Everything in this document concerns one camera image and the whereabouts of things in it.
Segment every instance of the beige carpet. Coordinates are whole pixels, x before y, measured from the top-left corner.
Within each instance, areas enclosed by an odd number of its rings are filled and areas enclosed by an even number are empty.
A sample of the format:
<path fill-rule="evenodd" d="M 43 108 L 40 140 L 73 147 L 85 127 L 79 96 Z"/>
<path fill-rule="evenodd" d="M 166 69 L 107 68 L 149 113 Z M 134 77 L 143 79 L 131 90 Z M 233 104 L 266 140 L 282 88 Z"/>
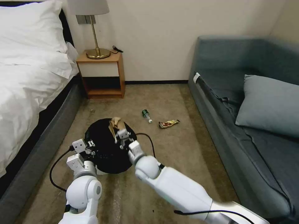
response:
<path fill-rule="evenodd" d="M 143 109 L 149 111 L 152 124 L 142 118 Z M 136 133 L 149 134 L 157 159 L 200 183 L 213 199 L 238 200 L 188 85 L 130 85 L 126 87 L 124 99 L 83 102 L 60 149 L 16 223 L 52 224 L 60 221 L 66 202 L 65 193 L 51 185 L 50 166 L 74 140 L 84 137 L 90 124 L 113 116 L 122 117 Z M 158 121 L 171 119 L 181 122 L 167 129 L 158 128 Z M 138 140 L 142 149 L 152 154 L 149 140 L 144 136 L 139 136 Z M 61 160 L 53 172 L 54 181 L 64 188 L 73 180 L 66 159 Z M 98 176 L 98 179 L 103 186 L 97 213 L 99 223 L 201 223 L 174 214 L 170 204 L 135 177 L 133 167 L 125 173 Z"/>

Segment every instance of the gray sofa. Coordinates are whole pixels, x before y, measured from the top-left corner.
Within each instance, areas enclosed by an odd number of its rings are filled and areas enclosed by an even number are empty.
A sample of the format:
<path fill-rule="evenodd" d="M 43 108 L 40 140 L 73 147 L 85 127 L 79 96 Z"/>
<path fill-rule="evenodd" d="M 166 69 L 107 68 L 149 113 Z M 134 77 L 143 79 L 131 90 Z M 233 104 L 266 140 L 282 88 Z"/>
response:
<path fill-rule="evenodd" d="M 271 223 L 299 223 L 299 140 L 235 125 L 245 74 L 299 85 L 298 46 L 201 36 L 188 83 L 241 204 Z"/>

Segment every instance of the snack wrapper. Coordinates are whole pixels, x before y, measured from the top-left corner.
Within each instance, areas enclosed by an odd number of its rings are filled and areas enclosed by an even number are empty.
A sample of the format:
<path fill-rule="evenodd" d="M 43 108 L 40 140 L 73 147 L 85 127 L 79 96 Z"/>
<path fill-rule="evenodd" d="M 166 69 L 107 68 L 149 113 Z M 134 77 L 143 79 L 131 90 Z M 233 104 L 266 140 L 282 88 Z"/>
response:
<path fill-rule="evenodd" d="M 160 122 L 159 121 L 159 127 L 160 128 L 168 128 L 168 127 L 171 127 L 174 124 L 177 124 L 179 122 L 180 122 L 179 120 L 170 120 L 170 121 L 166 121 L 166 122 Z"/>

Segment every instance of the light switch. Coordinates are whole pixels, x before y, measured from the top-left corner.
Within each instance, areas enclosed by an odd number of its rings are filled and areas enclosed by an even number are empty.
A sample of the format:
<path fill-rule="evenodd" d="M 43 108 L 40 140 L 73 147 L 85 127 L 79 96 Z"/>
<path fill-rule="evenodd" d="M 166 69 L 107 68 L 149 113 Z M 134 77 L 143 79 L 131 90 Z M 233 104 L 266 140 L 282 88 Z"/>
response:
<path fill-rule="evenodd" d="M 90 24 L 90 17 L 89 16 L 79 16 L 76 15 L 78 24 Z M 96 20 L 94 18 L 94 16 L 91 16 L 92 20 L 93 20 L 93 24 L 96 23 Z"/>

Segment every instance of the sofa armrest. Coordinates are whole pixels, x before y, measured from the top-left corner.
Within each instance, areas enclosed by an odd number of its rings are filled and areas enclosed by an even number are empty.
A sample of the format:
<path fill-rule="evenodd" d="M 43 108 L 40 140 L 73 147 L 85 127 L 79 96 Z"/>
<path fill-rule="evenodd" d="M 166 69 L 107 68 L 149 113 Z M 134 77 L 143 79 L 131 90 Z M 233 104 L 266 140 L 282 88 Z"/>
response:
<path fill-rule="evenodd" d="M 255 37 L 200 36 L 195 46 L 191 73 L 200 69 L 252 68 L 264 39 Z"/>

